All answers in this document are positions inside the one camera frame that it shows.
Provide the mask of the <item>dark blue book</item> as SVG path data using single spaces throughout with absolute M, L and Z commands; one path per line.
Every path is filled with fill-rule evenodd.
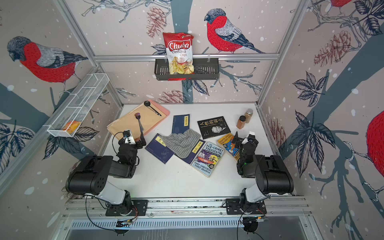
M 166 164 L 174 155 L 174 152 L 165 145 L 159 134 L 155 135 L 145 149 L 163 164 Z
M 177 157 L 184 161 L 186 164 L 191 165 L 191 163 L 193 162 L 193 160 L 195 159 L 195 157 L 197 156 L 197 154 L 202 149 L 205 143 L 206 142 L 204 140 L 199 140 L 186 158 L 182 159 L 179 156 Z

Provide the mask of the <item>grey striped cloth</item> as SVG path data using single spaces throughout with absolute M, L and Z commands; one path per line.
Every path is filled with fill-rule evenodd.
M 160 136 L 160 138 L 165 143 L 166 147 L 178 157 L 184 159 L 189 156 L 190 152 L 200 140 L 201 135 L 196 131 L 189 129 L 184 133 Z

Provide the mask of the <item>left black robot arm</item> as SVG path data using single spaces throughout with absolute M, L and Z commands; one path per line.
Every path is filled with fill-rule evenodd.
M 140 140 L 131 145 L 121 139 L 118 161 L 114 161 L 112 156 L 83 158 L 69 175 L 66 190 L 76 195 L 93 196 L 111 205 L 127 205 L 129 192 L 110 183 L 108 177 L 131 179 L 140 163 L 138 150 L 146 144 L 146 141 Z

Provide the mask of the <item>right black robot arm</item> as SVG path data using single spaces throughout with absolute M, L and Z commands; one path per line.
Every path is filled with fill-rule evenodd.
M 240 138 L 235 134 L 232 144 L 239 150 L 237 172 L 242 178 L 255 179 L 256 183 L 240 193 L 240 203 L 255 204 L 270 197 L 270 194 L 291 194 L 294 181 L 279 155 L 257 155 L 259 142 L 255 135 Z

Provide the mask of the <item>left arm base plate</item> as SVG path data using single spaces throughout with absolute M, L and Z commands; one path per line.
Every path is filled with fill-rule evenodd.
M 107 217 L 141 217 L 146 215 L 148 200 L 130 200 L 107 207 Z

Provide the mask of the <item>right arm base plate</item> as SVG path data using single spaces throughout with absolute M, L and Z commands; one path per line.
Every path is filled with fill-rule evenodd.
M 227 215 L 266 215 L 266 205 L 264 201 L 249 203 L 241 202 L 240 198 L 225 199 L 223 205 L 226 208 Z

